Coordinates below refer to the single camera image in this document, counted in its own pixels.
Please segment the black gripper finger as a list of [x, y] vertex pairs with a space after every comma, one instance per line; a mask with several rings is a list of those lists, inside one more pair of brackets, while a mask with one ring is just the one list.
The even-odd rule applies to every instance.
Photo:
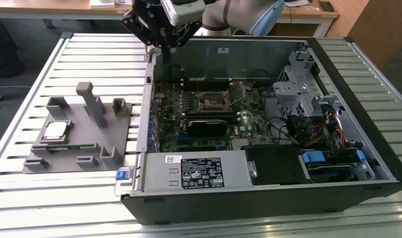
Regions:
[[194, 21], [166, 30], [166, 63], [171, 64], [171, 49], [183, 47], [202, 27], [202, 21]]
[[155, 10], [130, 10], [122, 18], [122, 24], [147, 46], [161, 49], [166, 64], [166, 38], [161, 33], [161, 15]]

